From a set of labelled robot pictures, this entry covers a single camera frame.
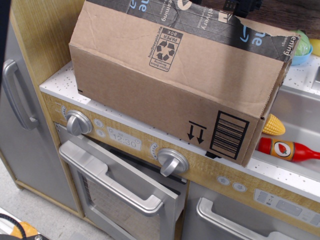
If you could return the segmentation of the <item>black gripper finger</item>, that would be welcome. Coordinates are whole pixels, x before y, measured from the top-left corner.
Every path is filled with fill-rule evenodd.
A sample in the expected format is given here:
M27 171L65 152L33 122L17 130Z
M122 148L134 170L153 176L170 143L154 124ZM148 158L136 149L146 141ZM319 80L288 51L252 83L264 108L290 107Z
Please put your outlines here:
M233 15L246 18L249 12L259 10L262 0L226 0L224 2L224 10L231 12Z

